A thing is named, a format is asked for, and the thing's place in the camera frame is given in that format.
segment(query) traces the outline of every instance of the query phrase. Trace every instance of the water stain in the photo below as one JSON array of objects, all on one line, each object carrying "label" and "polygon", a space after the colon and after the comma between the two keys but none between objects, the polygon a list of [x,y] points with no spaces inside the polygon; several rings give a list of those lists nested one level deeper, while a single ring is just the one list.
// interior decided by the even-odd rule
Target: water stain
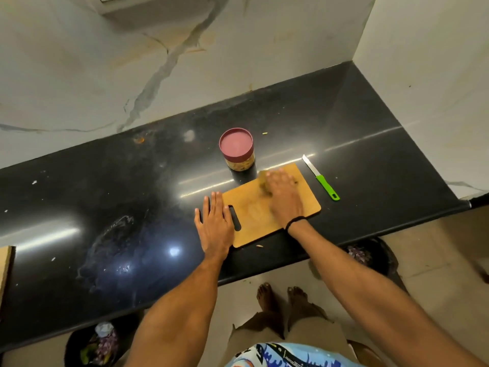
[{"label": "water stain", "polygon": [[[124,55],[115,58],[109,66],[111,68],[123,67],[141,58],[156,53],[159,50],[169,51],[179,46],[188,37],[192,28],[165,29],[145,37],[141,36],[140,41],[128,48]],[[214,32],[204,32],[199,39],[199,46],[190,48],[186,53],[205,52],[207,47],[216,42]]]},{"label": "water stain", "polygon": [[202,47],[196,47],[194,49],[190,48],[190,49],[187,49],[187,51],[185,51],[184,54],[189,54],[189,53],[205,53],[207,52],[207,50],[205,50],[204,48]]},{"label": "water stain", "polygon": [[273,43],[288,41],[292,39],[294,35],[295,35],[295,31],[278,32],[273,37]]}]

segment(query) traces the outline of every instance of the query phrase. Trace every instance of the black granite countertop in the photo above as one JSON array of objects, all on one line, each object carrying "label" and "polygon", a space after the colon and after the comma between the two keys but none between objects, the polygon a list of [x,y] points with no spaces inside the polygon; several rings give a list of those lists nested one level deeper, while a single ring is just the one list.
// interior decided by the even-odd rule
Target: black granite countertop
[{"label": "black granite countertop", "polygon": [[[232,127],[254,136],[251,173],[232,174],[219,151]],[[321,204],[310,222],[338,245],[468,209],[343,63],[0,170],[0,245],[16,246],[0,351],[150,306],[203,258],[204,195],[291,161]],[[283,231],[256,243],[230,252],[220,284],[307,258]]]}]

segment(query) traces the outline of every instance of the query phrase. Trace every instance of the trash bin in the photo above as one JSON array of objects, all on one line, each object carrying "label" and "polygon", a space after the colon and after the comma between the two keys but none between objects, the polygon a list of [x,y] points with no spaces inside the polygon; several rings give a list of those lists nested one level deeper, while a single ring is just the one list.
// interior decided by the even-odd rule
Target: trash bin
[{"label": "trash bin", "polygon": [[[129,314],[110,321],[107,321],[111,326],[106,324],[93,325],[71,334],[64,351],[65,367],[91,367],[101,365],[103,367],[113,366],[122,355],[131,347],[132,339],[138,329],[141,317],[138,314]],[[101,339],[99,333],[103,336],[110,334],[108,342]],[[106,358],[103,364],[87,363],[88,359],[92,359],[96,352],[97,345],[102,345],[106,349],[111,349],[110,355]]]}]

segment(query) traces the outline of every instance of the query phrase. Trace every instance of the right hand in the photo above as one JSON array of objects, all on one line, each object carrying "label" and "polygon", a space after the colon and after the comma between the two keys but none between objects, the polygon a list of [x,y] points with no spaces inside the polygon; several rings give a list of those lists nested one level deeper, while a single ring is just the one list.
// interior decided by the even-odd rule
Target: right hand
[{"label": "right hand", "polygon": [[272,193],[270,209],[282,228],[285,228],[293,218],[304,214],[294,178],[284,169],[267,172],[266,183]]}]

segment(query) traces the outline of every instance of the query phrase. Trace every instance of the wooden board edge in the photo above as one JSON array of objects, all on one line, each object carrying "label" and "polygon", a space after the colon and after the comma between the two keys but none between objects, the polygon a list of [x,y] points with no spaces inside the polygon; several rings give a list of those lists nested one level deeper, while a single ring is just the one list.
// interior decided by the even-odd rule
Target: wooden board edge
[{"label": "wooden board edge", "polygon": [[5,246],[7,248],[7,255],[5,258],[5,267],[3,268],[2,281],[0,282],[0,307],[2,306],[3,293],[5,292],[5,285],[7,284],[8,268],[10,266],[10,256],[12,255],[12,246]]}]

